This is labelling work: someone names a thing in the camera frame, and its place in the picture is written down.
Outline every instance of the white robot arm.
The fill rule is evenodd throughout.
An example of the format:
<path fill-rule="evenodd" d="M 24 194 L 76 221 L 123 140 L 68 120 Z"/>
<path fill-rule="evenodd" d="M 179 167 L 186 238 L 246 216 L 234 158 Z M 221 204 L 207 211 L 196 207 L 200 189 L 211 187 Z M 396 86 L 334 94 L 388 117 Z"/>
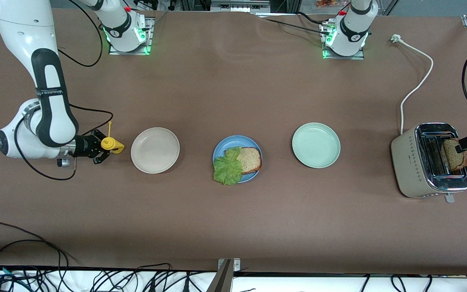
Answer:
<path fill-rule="evenodd" d="M 98 15 L 116 49 L 128 52 L 145 41 L 136 28 L 143 16 L 126 12 L 119 0 L 83 2 Z M 28 159 L 84 156 L 102 162 L 107 156 L 95 157 L 105 151 L 87 142 L 96 145 L 105 136 L 99 131 L 77 135 L 78 123 L 70 110 L 50 1 L 0 0 L 0 33 L 36 88 L 36 98 L 24 102 L 13 120 L 0 130 L 0 151 L 8 157 L 22 157 L 15 144 L 16 132 L 22 155 Z"/>
<path fill-rule="evenodd" d="M 375 0 L 352 0 L 346 15 L 330 19 L 335 23 L 335 31 L 326 45 L 338 55 L 355 55 L 365 44 L 368 29 L 377 14 L 378 4 Z"/>

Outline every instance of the white power cord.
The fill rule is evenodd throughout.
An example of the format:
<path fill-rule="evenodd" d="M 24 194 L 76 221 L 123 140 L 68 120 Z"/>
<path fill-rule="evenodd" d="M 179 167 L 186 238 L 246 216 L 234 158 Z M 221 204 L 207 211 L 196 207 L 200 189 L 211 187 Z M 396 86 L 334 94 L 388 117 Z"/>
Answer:
<path fill-rule="evenodd" d="M 421 52 L 420 50 L 414 48 L 413 46 L 410 46 L 409 44 L 405 43 L 402 39 L 401 39 L 401 36 L 398 35 L 398 34 L 395 34 L 393 35 L 390 40 L 393 42 L 393 43 L 401 43 L 401 44 L 404 44 L 405 46 L 411 48 L 412 50 L 415 50 L 416 52 L 419 52 L 421 54 L 423 54 L 425 57 L 427 57 L 428 59 L 430 59 L 430 69 L 428 70 L 428 72 L 426 73 L 426 75 L 424 76 L 423 80 L 421 80 L 421 82 L 419 83 L 419 85 L 417 85 L 416 88 L 414 88 L 412 91 L 410 91 L 409 94 L 407 94 L 405 96 L 405 98 L 403 99 L 403 101 L 401 102 L 401 105 L 400 105 L 400 110 L 401 110 L 401 128 L 400 128 L 400 133 L 401 135 L 403 134 L 403 127 L 404 127 L 404 124 L 405 124 L 405 114 L 404 114 L 404 111 L 403 111 L 403 105 L 404 103 L 406 102 L 406 100 L 408 99 L 408 97 L 410 97 L 410 95 L 412 95 L 414 92 L 416 92 L 417 89 L 419 89 L 419 87 L 421 87 L 421 85 L 423 85 L 424 81 L 426 80 L 426 78 L 428 77 L 428 75 L 430 74 L 430 72 L 432 72 L 432 68 L 433 68 L 433 59 L 432 57 L 428 56 L 427 54 L 425 54 L 424 52 Z"/>

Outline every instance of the table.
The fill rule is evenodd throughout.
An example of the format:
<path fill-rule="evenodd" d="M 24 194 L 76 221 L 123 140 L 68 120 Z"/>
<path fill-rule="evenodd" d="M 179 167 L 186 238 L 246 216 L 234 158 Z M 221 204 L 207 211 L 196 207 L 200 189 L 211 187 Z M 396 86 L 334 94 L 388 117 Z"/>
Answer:
<path fill-rule="evenodd" d="M 278 19 L 314 28 L 297 16 Z M 91 63 L 98 37 L 75 10 L 54 10 L 58 45 Z M 74 255 L 75 266 L 214 270 L 241 258 L 250 271 L 467 274 L 467 191 L 456 203 L 400 194 L 390 143 L 399 109 L 429 61 L 388 40 L 394 33 L 433 57 L 434 69 L 405 105 L 405 128 L 447 122 L 467 135 L 460 85 L 467 28 L 458 18 L 377 17 L 364 61 L 323 59 L 315 33 L 248 13 L 167 13 L 150 56 L 109 56 L 82 68 L 61 56 L 70 102 L 111 110 L 126 145 L 101 165 L 79 159 L 76 176 L 50 181 L 0 153 L 0 221 L 40 234 Z M 31 78 L 0 38 L 0 128 Z M 74 109 L 80 129 L 107 116 Z M 291 150 L 306 122 L 332 127 L 341 155 L 307 168 Z M 135 137 L 165 127 L 181 144 L 176 164 L 144 174 L 130 157 Z M 261 147 L 261 172 L 226 187 L 212 179 L 215 145 L 229 135 Z M 54 161 L 32 163 L 59 177 Z M 27 238 L 0 227 L 0 247 Z M 0 264 L 56 265 L 57 254 L 22 244 Z"/>

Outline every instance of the green lettuce leaf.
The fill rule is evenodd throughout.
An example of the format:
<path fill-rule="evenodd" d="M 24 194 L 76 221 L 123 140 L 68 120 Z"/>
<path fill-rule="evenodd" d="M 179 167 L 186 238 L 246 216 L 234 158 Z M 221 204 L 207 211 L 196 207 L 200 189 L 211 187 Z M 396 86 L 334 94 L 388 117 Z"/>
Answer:
<path fill-rule="evenodd" d="M 225 151 L 224 157 L 214 161 L 214 180 L 223 185 L 235 185 L 242 178 L 242 164 L 237 160 L 241 147 L 232 147 Z"/>

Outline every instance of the yellow object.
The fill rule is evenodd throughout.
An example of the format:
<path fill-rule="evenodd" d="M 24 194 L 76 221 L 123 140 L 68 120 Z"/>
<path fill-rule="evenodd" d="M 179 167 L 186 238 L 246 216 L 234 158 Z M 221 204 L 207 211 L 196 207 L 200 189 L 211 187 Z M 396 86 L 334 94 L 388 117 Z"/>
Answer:
<path fill-rule="evenodd" d="M 118 142 L 115 138 L 111 137 L 111 121 L 109 121 L 109 130 L 107 137 L 100 142 L 100 146 L 105 150 L 110 150 L 113 154 L 119 154 L 124 151 L 125 146 Z"/>

